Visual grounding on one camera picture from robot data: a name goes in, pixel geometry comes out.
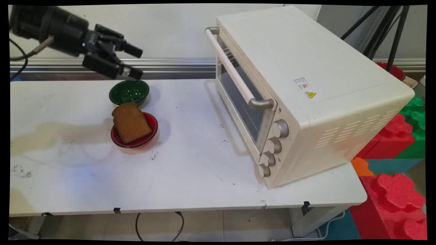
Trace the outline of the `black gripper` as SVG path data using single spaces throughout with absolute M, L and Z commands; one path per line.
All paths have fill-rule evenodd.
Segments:
M 50 47 L 56 51 L 78 57 L 84 54 L 82 66 L 111 79 L 131 77 L 141 79 L 143 71 L 121 61 L 115 54 L 101 57 L 100 50 L 89 44 L 89 22 L 58 6 L 13 5 L 10 31 L 25 39 L 39 41 L 39 46 L 19 58 L 29 58 Z M 97 41 L 140 58 L 143 50 L 128 43 L 124 35 L 100 24 L 95 25 Z

